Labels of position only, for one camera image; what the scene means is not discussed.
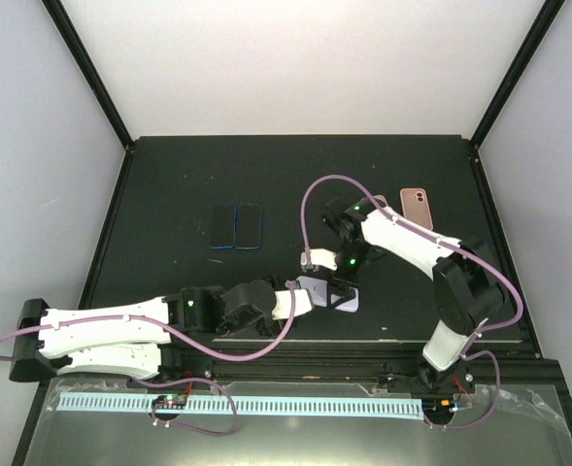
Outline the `lavender cased phone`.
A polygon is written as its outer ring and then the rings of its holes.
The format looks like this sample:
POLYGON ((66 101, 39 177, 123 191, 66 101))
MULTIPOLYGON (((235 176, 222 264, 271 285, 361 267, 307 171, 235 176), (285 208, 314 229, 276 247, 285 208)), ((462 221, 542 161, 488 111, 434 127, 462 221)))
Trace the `lavender cased phone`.
POLYGON ((330 285, 330 280, 316 279, 316 286, 310 290, 315 306, 345 313, 355 313, 359 309, 358 288, 340 290, 330 285))

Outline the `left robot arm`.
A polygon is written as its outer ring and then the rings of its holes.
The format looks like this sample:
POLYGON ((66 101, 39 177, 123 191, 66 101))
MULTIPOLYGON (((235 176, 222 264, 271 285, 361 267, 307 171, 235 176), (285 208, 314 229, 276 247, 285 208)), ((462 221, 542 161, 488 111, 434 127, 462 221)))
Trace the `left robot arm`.
POLYGON ((254 329, 270 343, 250 355, 261 357, 285 337, 293 321, 315 307, 311 292, 299 282, 277 286, 254 280, 230 289, 186 287, 176 294, 136 304, 90 310, 54 309, 42 299, 22 308, 10 358, 10 379, 43 382, 68 373, 119 374, 153 379, 162 387, 183 376, 182 361, 163 353, 182 342, 219 360, 236 356, 208 348, 214 338, 254 329))

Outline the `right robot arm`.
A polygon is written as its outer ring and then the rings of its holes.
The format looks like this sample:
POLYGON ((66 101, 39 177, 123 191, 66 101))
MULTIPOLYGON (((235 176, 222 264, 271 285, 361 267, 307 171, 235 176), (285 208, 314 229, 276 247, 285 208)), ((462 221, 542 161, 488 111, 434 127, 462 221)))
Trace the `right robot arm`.
POLYGON ((422 349, 416 377, 423 390, 440 390, 507 300, 510 286, 485 262, 487 245, 477 242, 470 247, 437 234, 381 199, 365 198, 353 205, 333 199, 325 205, 322 220, 342 240, 328 265, 335 282, 354 285, 363 264, 388 252, 431 279, 438 322, 422 349))

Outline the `pink phone case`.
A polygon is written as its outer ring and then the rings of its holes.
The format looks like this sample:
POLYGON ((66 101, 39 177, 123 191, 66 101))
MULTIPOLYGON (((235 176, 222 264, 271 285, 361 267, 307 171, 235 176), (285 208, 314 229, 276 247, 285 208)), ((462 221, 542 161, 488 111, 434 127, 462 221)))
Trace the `pink phone case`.
POLYGON ((421 187, 404 187, 399 195, 403 216, 423 228, 432 230, 432 215, 425 190, 421 187))

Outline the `beige cased phone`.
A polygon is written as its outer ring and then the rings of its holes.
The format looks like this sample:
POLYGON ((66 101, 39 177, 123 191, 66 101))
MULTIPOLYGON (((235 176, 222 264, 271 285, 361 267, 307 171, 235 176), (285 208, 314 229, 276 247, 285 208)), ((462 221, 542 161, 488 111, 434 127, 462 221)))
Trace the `beige cased phone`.
POLYGON ((387 199, 384 195, 375 195, 374 199, 376 200, 377 209, 384 209, 388 206, 387 199))

